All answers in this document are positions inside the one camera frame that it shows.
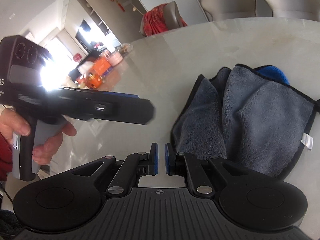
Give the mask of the red sleeve forearm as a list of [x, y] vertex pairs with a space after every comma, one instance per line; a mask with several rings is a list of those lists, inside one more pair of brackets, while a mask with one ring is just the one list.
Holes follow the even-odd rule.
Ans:
[[3, 135], [0, 139], [0, 180], [6, 181], [12, 171], [12, 148]]

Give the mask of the person's left hand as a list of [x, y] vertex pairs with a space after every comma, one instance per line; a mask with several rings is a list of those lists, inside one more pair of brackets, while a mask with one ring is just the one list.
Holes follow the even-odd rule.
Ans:
[[[31, 127], [19, 114], [6, 108], [1, 112], [1, 135], [8, 143], [12, 144], [14, 132], [26, 137], [31, 133]], [[44, 145], [33, 149], [32, 159], [39, 165], [49, 164], [63, 142], [63, 134], [73, 137], [76, 133], [74, 126], [67, 122], [57, 135], [48, 138]]]

